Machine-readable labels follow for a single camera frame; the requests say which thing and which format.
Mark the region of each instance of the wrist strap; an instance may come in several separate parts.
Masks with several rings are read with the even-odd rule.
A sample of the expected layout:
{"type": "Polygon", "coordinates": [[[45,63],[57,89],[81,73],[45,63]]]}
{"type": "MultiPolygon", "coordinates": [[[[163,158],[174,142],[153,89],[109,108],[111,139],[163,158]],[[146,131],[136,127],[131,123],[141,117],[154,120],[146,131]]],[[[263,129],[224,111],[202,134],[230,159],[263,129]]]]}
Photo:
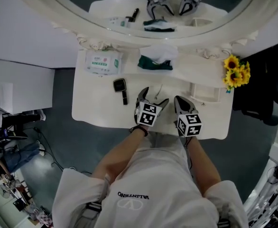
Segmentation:
{"type": "Polygon", "coordinates": [[[146,129],[144,129],[143,127],[141,127],[140,125],[134,126],[130,129],[130,132],[132,133],[135,129],[140,129],[144,132],[144,137],[146,137],[148,135],[148,131],[146,129]]]}
{"type": "Polygon", "coordinates": [[[193,137],[186,137],[185,138],[185,147],[187,147],[187,145],[190,143],[190,141],[192,140],[193,137]]]}

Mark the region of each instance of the white wall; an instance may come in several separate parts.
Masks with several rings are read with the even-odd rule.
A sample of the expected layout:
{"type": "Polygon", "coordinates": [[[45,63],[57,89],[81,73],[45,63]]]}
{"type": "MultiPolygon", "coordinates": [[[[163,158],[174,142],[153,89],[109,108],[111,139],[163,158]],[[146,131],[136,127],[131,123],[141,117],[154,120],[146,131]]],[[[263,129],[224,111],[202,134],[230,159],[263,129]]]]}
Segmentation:
{"type": "Polygon", "coordinates": [[[278,44],[278,12],[267,24],[260,28],[255,41],[250,41],[246,46],[234,46],[233,53],[241,57],[248,57],[276,44],[278,44]]]}
{"type": "Polygon", "coordinates": [[[52,107],[54,75],[49,68],[0,60],[0,83],[13,84],[0,107],[12,114],[52,107]]]}
{"type": "Polygon", "coordinates": [[[78,43],[71,33],[51,22],[22,0],[0,0],[0,59],[43,67],[75,67],[78,43]]]}

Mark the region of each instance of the logo on shirt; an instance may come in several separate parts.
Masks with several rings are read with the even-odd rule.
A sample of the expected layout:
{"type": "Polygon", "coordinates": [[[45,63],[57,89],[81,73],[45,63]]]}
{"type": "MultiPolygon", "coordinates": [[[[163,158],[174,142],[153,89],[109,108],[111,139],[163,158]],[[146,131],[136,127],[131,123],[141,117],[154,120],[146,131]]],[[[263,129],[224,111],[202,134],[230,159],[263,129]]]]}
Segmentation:
{"type": "Polygon", "coordinates": [[[138,199],[127,198],[119,200],[117,206],[123,209],[139,210],[143,207],[143,203],[138,199]]]}
{"type": "Polygon", "coordinates": [[[130,198],[139,198],[139,199],[146,199],[146,200],[149,199],[148,195],[124,194],[122,192],[118,192],[118,196],[120,196],[122,198],[130,197],[130,198]]]}

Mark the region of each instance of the green cloth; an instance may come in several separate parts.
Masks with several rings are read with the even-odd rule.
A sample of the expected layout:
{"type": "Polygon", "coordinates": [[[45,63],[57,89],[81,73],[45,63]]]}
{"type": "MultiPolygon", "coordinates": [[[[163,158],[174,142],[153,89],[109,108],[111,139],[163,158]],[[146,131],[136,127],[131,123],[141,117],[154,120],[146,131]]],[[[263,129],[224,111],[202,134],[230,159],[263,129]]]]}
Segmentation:
{"type": "Polygon", "coordinates": [[[153,19],[153,20],[149,20],[149,21],[144,21],[143,22],[144,30],[152,31],[152,32],[174,32],[175,31],[174,28],[155,28],[155,27],[146,28],[146,26],[153,25],[153,24],[159,24],[161,22],[167,23],[167,21],[164,19],[153,19]]]}
{"type": "Polygon", "coordinates": [[[173,70],[173,67],[170,65],[170,63],[171,61],[167,60],[164,63],[159,64],[146,56],[141,56],[138,66],[148,70],[173,70]]]}

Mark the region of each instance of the white cabinet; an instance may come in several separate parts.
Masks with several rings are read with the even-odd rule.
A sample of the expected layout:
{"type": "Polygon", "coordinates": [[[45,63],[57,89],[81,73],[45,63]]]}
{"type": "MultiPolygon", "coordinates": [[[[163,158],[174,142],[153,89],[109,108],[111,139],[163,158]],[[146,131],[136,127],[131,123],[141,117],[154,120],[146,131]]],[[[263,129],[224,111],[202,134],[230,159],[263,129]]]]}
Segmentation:
{"type": "Polygon", "coordinates": [[[52,107],[55,71],[0,60],[0,108],[21,113],[52,107]]]}

